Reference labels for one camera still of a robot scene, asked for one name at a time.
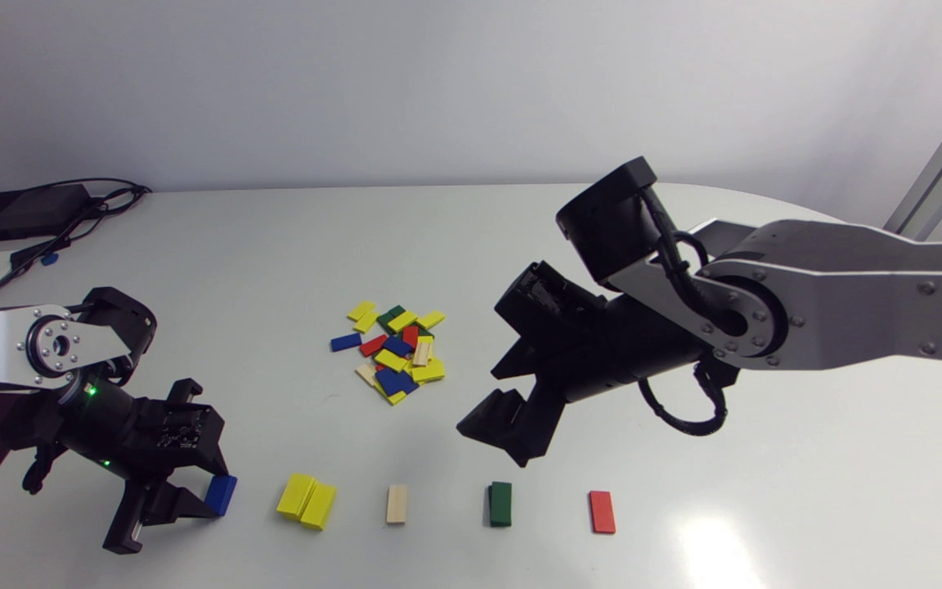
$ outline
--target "blue object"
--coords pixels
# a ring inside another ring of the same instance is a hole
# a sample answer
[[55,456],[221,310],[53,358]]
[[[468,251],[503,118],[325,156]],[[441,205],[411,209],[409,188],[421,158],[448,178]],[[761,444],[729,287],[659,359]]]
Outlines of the blue object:
[[412,375],[405,370],[399,372],[399,378],[402,380],[402,390],[405,391],[407,395],[419,388],[419,384],[416,384],[416,381],[412,380]]
[[209,481],[209,490],[206,491],[206,506],[216,511],[217,515],[226,514],[227,506],[231,503],[231,494],[235,492],[238,482],[239,479],[235,477],[213,477],[213,480]]
[[395,352],[397,357],[405,357],[405,355],[412,351],[412,346],[403,342],[399,336],[392,335],[390,338],[384,340],[384,349]]
[[384,394],[388,396],[392,396],[399,391],[409,394],[419,388],[419,384],[416,384],[412,380],[412,376],[404,370],[401,372],[395,372],[390,368],[378,370],[377,381],[384,389]]
[[358,335],[358,333],[352,333],[351,335],[344,335],[341,336],[341,338],[333,338],[330,340],[330,347],[333,348],[334,352],[347,350],[348,348],[354,348],[361,345],[362,336]]
[[377,371],[377,381],[380,387],[384,389],[384,394],[392,396],[402,390],[405,381],[402,378],[404,372],[395,372],[390,368],[384,368]]

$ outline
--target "white table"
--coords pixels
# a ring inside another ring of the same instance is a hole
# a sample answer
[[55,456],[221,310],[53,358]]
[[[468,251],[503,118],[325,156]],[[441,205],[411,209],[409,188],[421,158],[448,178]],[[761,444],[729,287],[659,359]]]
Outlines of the white table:
[[[30,497],[33,453],[13,452],[0,588],[942,587],[942,362],[745,372],[728,424],[703,439],[625,387],[569,406],[525,470],[456,433],[497,386],[489,370],[515,333],[492,307],[531,261],[601,291],[554,225],[580,189],[156,194],[7,287],[0,306],[112,285],[152,308],[158,334],[127,391],[204,385],[239,486],[225,518],[146,528],[142,553],[112,555],[121,481],[67,454]],[[736,191],[657,191],[680,227],[822,218]],[[328,350],[362,299],[448,313],[434,328],[448,377],[397,407],[363,385],[361,355]],[[710,413],[688,368],[653,384],[676,415]],[[338,486],[325,532],[274,512],[293,472]],[[493,480],[514,484],[511,528],[482,525]],[[172,481],[202,493],[209,477]],[[390,483],[409,485],[404,527],[384,525]],[[616,536],[590,532],[596,488],[612,492]]]

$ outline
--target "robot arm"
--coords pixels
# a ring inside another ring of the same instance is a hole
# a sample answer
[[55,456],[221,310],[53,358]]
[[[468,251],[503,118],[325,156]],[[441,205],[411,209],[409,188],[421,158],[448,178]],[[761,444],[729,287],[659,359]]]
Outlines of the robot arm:
[[42,488],[52,462],[72,450],[126,480],[104,540],[117,553],[141,551],[145,525],[220,512],[168,477],[179,466],[228,474],[220,451],[224,420],[191,399],[202,388],[176,381],[167,399],[132,398],[130,380],[157,321],[146,306],[114,288],[91,290],[81,305],[0,309],[0,391],[33,390],[0,426],[10,450],[36,448],[23,489]]
[[[711,221],[674,230],[643,158],[583,191],[558,213],[599,284],[594,297],[545,262],[531,265],[496,311],[520,335],[493,369],[535,374],[528,399],[493,391],[457,425],[520,465],[543,456],[566,403],[638,383],[669,425],[692,435],[725,419],[723,388],[740,369],[822,370],[900,354],[942,359],[942,245],[835,223]],[[688,272],[676,242],[700,268]],[[696,362],[715,417],[666,413],[648,377]]]

